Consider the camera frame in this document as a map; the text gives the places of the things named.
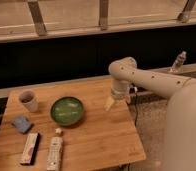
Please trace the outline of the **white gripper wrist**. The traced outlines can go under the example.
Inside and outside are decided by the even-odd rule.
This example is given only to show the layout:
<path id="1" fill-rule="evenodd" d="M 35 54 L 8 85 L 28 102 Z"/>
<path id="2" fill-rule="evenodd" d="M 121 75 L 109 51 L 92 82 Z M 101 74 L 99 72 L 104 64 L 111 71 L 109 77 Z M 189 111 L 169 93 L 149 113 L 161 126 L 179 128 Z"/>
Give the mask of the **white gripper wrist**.
<path id="1" fill-rule="evenodd" d="M 116 89 L 111 89 L 111 96 L 108 97 L 106 100 L 106 103 L 104 105 L 104 109 L 106 111 L 109 111 L 113 105 L 115 104 L 115 100 L 129 100 L 129 90 L 124 90 L 124 91 L 118 91 Z"/>

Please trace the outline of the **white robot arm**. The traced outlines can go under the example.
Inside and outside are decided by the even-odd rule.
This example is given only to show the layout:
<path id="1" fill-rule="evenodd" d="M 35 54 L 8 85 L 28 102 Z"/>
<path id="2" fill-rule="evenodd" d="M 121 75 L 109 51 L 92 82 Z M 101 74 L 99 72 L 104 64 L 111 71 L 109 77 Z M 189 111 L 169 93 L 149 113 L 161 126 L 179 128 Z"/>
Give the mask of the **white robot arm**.
<path id="1" fill-rule="evenodd" d="M 112 62 L 105 110 L 128 96 L 130 85 L 168 99 L 160 171 L 196 171 L 196 78 L 137 68 L 133 57 Z"/>

